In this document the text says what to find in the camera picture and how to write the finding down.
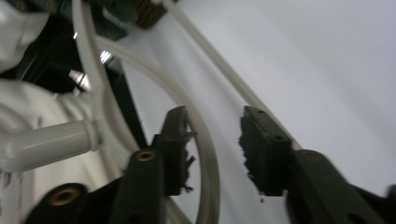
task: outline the white hose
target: white hose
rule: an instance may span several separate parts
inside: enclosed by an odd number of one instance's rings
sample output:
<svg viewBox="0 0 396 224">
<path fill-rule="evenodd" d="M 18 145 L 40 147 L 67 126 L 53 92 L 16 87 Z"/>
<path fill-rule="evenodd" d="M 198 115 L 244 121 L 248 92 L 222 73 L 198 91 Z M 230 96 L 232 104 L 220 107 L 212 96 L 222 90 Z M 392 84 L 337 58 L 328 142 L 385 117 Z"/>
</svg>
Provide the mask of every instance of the white hose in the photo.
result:
<svg viewBox="0 0 396 224">
<path fill-rule="evenodd" d="M 96 40 L 101 48 L 137 67 L 163 87 L 177 105 L 185 105 L 187 107 L 191 128 L 198 133 L 196 143 L 201 168 L 201 200 L 196 223 L 219 223 L 218 162 L 209 131 L 192 100 L 169 75 L 154 63 L 101 36 L 97 36 Z"/>
<path fill-rule="evenodd" d="M 80 0 L 73 0 L 73 21 L 75 30 L 78 32 L 78 52 L 84 70 L 88 74 L 90 80 L 92 80 L 93 96 L 99 100 L 96 102 L 96 107 L 92 109 L 104 110 L 99 111 L 98 123 L 102 124 L 102 129 L 109 126 L 108 131 L 104 131 L 104 134 L 110 134 L 110 136 L 103 135 L 104 138 L 109 138 L 110 143 L 115 146 L 116 150 L 113 150 L 116 161 L 121 161 L 120 156 L 126 155 L 127 147 L 133 147 L 137 149 L 135 140 L 126 139 L 128 135 L 120 133 L 120 130 L 115 130 L 115 124 L 110 121 L 110 116 L 121 116 L 119 109 L 108 110 L 104 108 L 104 100 L 110 101 L 110 106 L 114 107 L 113 103 L 114 96 L 109 92 L 110 88 L 108 80 L 106 79 L 106 73 L 103 66 L 98 60 L 98 48 L 96 41 L 100 46 L 112 52 L 115 56 L 122 58 L 138 67 L 140 70 L 145 72 L 146 75 L 150 76 L 155 82 L 167 91 L 171 97 L 175 100 L 178 105 L 185 105 L 189 111 L 189 118 L 191 122 L 191 128 L 198 132 L 196 136 L 196 143 L 198 147 L 198 154 L 200 157 L 200 168 L 201 168 L 201 199 L 199 205 L 199 211 L 196 223 L 199 224 L 215 224 L 219 222 L 219 167 L 216 159 L 215 149 L 213 146 L 212 139 L 209 131 L 205 126 L 204 120 L 202 119 L 197 108 L 193 104 L 192 100 L 185 94 L 185 92 L 176 84 L 176 82 L 166 75 L 159 67 L 155 64 L 150 63 L 146 59 L 126 50 L 120 45 L 114 44 L 112 41 L 106 40 L 101 36 L 94 37 L 94 29 L 92 23 L 92 16 L 90 8 L 87 4 L 81 3 Z M 123 124 L 123 120 L 116 120 L 117 125 Z"/>
<path fill-rule="evenodd" d="M 293 139 L 293 145 L 295 149 L 302 148 L 300 144 L 292 137 L 292 135 L 286 130 L 282 123 L 276 118 L 276 116 L 268 109 L 268 107 L 262 102 L 262 100 L 254 93 L 254 91 L 246 84 L 246 82 L 233 70 L 233 68 L 221 57 L 221 55 L 213 48 L 213 46 L 207 41 L 207 39 L 198 31 L 198 29 L 192 24 L 189 18 L 183 13 L 183 11 L 176 6 L 172 0 L 151 0 L 153 4 L 158 4 L 161 1 L 163 6 L 171 12 L 177 21 L 186 29 L 190 36 L 205 52 L 221 73 L 230 81 L 233 87 L 239 92 L 239 94 L 245 99 L 245 101 L 254 107 L 264 110 L 282 130 Z"/>
</svg>

